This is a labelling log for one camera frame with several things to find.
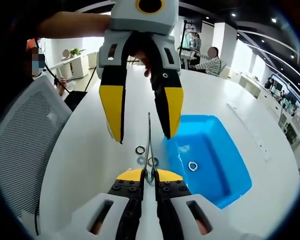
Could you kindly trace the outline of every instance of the white chair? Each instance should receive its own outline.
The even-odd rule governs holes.
[[[1,121],[0,189],[15,216],[35,213],[46,166],[71,113],[47,76],[42,76]]]

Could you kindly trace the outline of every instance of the black cable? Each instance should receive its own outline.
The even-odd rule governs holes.
[[[38,40],[35,38],[34,41],[35,41],[36,46],[39,48]],[[70,91],[60,82],[60,80],[57,78],[57,76],[53,74],[53,72],[47,66],[46,62],[44,62],[44,66],[47,69],[47,71],[51,74],[51,76],[54,78],[54,81],[57,81],[64,88],[64,90],[66,90],[68,92],[68,94],[70,94]]]
[[[37,236],[39,236],[38,221],[37,221],[38,212],[39,212],[39,205],[40,205],[40,199],[38,200],[38,203],[35,207],[35,212],[34,212],[34,227],[35,227],[35,233],[36,233]]]
[[[96,70],[97,70],[97,65],[95,65],[95,68],[93,69],[93,72],[92,72],[92,75],[91,75],[91,77],[90,77],[90,80],[89,80],[88,84],[87,84],[86,87],[85,87],[85,90],[84,90],[85,92],[87,91],[88,86],[89,86],[89,84],[90,84],[90,82],[91,82],[91,80],[92,80],[92,78],[93,78],[93,76],[94,76]]]

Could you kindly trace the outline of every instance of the blue plastic container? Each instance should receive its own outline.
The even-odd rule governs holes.
[[[183,177],[192,194],[203,195],[220,209],[251,188],[246,165],[217,117],[182,115],[177,134],[164,142],[170,171]],[[189,162],[197,164],[196,171]]]

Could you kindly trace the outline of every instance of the white cabinet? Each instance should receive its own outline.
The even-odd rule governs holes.
[[[88,55],[88,61],[89,61],[89,69],[94,69],[97,66],[97,53],[92,52]]]
[[[88,75],[89,60],[87,55],[78,57],[77,59],[73,60],[70,64],[72,66],[71,79],[81,79]]]

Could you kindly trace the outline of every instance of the metal washer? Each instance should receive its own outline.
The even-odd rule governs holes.
[[[156,158],[155,156],[153,157],[153,161],[154,161],[154,166],[155,166],[155,167],[159,165],[159,160],[158,160],[158,158]],[[149,157],[149,158],[148,158],[148,165],[149,165],[150,167],[152,167],[152,157]]]
[[[195,172],[198,169],[198,164],[194,161],[190,161],[188,163],[188,168],[190,169],[190,171]]]
[[[139,164],[139,165],[144,165],[145,164],[145,158],[143,156],[139,156],[137,159],[136,159],[136,162]]]
[[[142,154],[144,154],[146,152],[146,149],[145,149],[145,147],[144,146],[137,146],[136,148],[135,148],[135,153],[136,154],[138,154],[138,155],[142,155]]]

